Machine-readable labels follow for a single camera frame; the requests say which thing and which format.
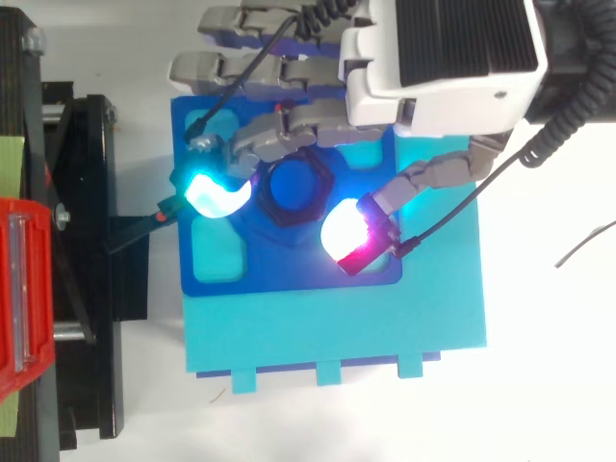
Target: coiled cable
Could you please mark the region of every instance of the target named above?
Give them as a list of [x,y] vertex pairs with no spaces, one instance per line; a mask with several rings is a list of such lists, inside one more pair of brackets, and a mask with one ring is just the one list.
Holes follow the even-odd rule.
[[316,5],[303,7],[297,17],[295,35],[309,40],[321,33],[321,26],[329,27],[332,20],[340,18],[355,7],[358,0],[319,0]]
[[401,243],[394,254],[402,258],[424,240],[441,230],[471,205],[499,176],[518,160],[525,167],[537,168],[595,116],[616,90],[616,0],[574,0],[579,17],[586,30],[601,45],[588,68],[584,82],[576,96],[557,113],[520,151],[507,159],[488,176],[466,199],[438,223]]
[[574,5],[588,31],[601,44],[576,96],[522,149],[522,164],[544,164],[607,102],[616,88],[616,2],[575,0]]

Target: robot finger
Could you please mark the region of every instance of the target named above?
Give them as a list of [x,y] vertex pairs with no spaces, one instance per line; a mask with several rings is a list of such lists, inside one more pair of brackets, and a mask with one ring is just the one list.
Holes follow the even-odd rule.
[[[180,54],[169,70],[169,80],[188,86],[193,94],[220,94],[250,65],[253,55],[227,58],[216,52]],[[238,89],[253,101],[344,98],[338,80],[338,61],[313,57],[304,61],[267,56]]]
[[[258,49],[286,19],[298,14],[302,7],[315,4],[316,0],[244,0],[239,7],[212,7],[203,14],[198,31],[219,46]],[[292,28],[276,44],[272,54],[338,59],[342,34],[351,23],[350,15],[341,17],[308,41],[295,38],[295,28]]]

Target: robotic hand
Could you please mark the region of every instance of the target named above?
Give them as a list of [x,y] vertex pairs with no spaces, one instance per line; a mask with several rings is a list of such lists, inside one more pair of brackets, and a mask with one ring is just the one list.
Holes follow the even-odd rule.
[[[300,147],[375,141],[391,125],[401,137],[470,136],[468,150],[411,165],[353,205],[365,236],[335,258],[351,275],[386,251],[399,258],[409,253],[517,160],[539,167],[602,113],[616,85],[611,0],[244,0],[237,8],[210,8],[199,32],[225,47],[262,48],[256,57],[241,58],[184,53],[169,72],[175,85],[194,94],[221,94],[185,138],[190,157],[209,163],[211,176],[237,180],[225,191],[244,202],[261,163]],[[255,118],[224,146],[201,138],[235,95],[285,104]],[[289,101],[311,102],[290,107]],[[525,117],[548,123],[488,177]],[[208,158],[199,149],[204,144],[215,145],[217,155]],[[186,178],[177,180],[182,177],[175,171],[171,178],[180,191],[188,186]],[[392,215],[419,193],[486,177],[436,226],[400,242]],[[238,210],[242,200],[226,212]]]

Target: blue tray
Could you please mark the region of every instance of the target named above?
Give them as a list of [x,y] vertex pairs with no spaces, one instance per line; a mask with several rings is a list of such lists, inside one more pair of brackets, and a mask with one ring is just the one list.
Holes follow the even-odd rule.
[[[176,164],[187,151],[186,128],[216,101],[207,97],[173,101]],[[209,133],[229,140],[240,126],[273,108],[273,103],[236,98],[208,124]],[[382,141],[360,143],[352,149],[311,148],[336,179],[325,215],[343,199],[360,198],[396,175],[394,142],[390,130]],[[291,177],[286,181],[282,188],[293,191],[293,182],[301,180]],[[179,223],[184,293],[211,296],[370,286],[394,284],[402,277],[402,264],[393,256],[356,277],[347,276],[323,249],[321,227],[322,220],[278,227],[260,207],[256,191],[228,220],[205,219],[190,208]]]
[[[208,104],[205,98],[190,101],[193,110],[203,110]],[[240,114],[242,124],[245,102],[236,103],[228,109],[235,116]],[[222,133],[229,125],[210,128]],[[185,126],[185,119],[180,124],[174,118],[176,134]],[[467,146],[468,138],[396,139],[390,148],[395,147],[398,165],[406,167]],[[346,159],[353,158],[353,147],[345,148]],[[185,146],[176,143],[176,155],[182,149]],[[423,193],[400,214],[403,235],[423,232],[472,190],[473,186],[467,186]],[[199,232],[191,235],[195,227]],[[190,259],[186,258],[187,240],[195,252]],[[194,219],[189,224],[182,217],[180,245],[183,279],[191,273],[200,274],[201,280],[209,275],[209,280],[219,277],[228,282],[244,274],[244,243],[237,239],[231,220]],[[394,285],[249,295],[185,294],[187,368],[206,374],[230,371],[236,393],[256,390],[258,369],[285,365],[314,363],[320,385],[340,383],[343,361],[359,358],[396,357],[400,377],[422,376],[424,352],[485,346],[480,262],[473,204],[404,260],[402,277]]]

